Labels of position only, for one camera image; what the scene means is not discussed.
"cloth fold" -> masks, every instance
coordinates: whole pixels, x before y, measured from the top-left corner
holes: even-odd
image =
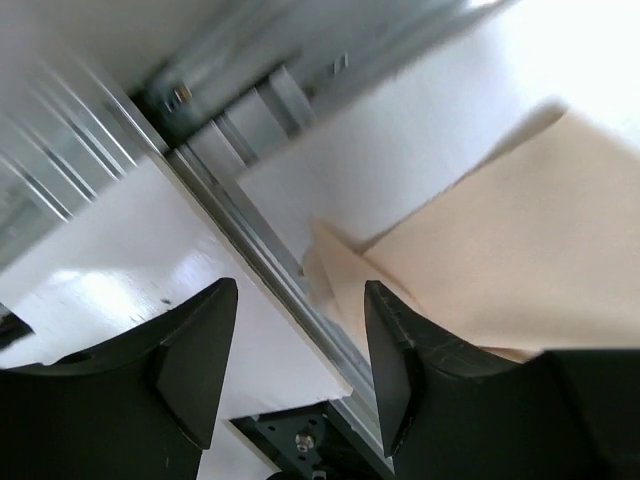
[[[365,355],[366,280],[509,358],[640,345],[640,154],[575,113],[537,114],[363,252],[312,230],[310,300]]]

